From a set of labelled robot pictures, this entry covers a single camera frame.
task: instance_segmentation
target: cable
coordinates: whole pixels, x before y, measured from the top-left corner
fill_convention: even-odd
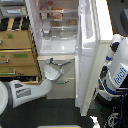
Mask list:
[[[124,97],[123,97],[122,102],[121,102],[121,112],[120,112],[121,113],[121,117],[120,117],[120,122],[119,122],[119,127],[118,128],[120,128],[120,126],[121,126],[123,102],[124,102],[124,98],[127,95],[127,93],[128,93],[128,91],[125,92]]]
[[[110,128],[114,128],[114,126],[118,123],[118,113],[114,112],[115,107],[113,107],[113,112],[112,114],[108,117],[104,128],[106,128],[107,124]]]

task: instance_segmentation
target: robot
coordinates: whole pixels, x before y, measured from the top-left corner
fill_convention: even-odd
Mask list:
[[[98,80],[97,99],[116,106],[128,91],[128,37],[115,34]]]

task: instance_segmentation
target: cabinet drawer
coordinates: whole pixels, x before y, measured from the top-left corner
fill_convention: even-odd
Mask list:
[[[38,62],[39,62],[42,78],[45,78],[44,67],[46,65],[46,60],[50,58],[53,58],[54,62],[57,64],[64,64],[70,61],[69,64],[63,66],[64,74],[61,76],[61,78],[75,78],[75,60],[73,55],[38,56]],[[53,64],[51,64],[51,66],[56,70],[60,69],[60,66],[56,66]]]
[[[0,67],[0,77],[16,77],[16,76],[35,76],[38,75],[36,65],[22,67]]]
[[[0,49],[27,49],[31,48],[28,31],[0,32]]]
[[[0,50],[0,66],[26,66],[33,64],[35,63],[31,49]]]

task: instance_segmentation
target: white object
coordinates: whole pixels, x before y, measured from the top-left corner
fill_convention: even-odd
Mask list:
[[[5,110],[8,103],[8,91],[5,85],[0,81],[0,115]]]
[[[25,85],[18,80],[10,82],[13,96],[13,108],[44,96],[52,89],[50,80],[45,79],[39,86]]]
[[[46,65],[44,67],[44,74],[45,74],[45,77],[49,80],[57,80],[63,74],[63,71],[55,70],[50,65]]]
[[[100,125],[99,125],[99,122],[97,120],[97,117],[95,117],[95,116],[90,116],[90,117],[92,118],[93,123],[94,123],[93,128],[100,128]]]

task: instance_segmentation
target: refrigerator shelf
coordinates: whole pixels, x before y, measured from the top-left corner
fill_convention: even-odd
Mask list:
[[[39,10],[39,13],[73,13],[73,12],[78,12],[78,9]]]
[[[64,21],[64,20],[70,20],[70,19],[77,20],[78,18],[77,17],[63,17],[62,18],[62,21]],[[47,19],[42,19],[42,20],[53,20],[54,21],[54,17],[53,16],[48,16]]]
[[[51,30],[76,30],[77,25],[67,26],[67,27],[51,27]]]

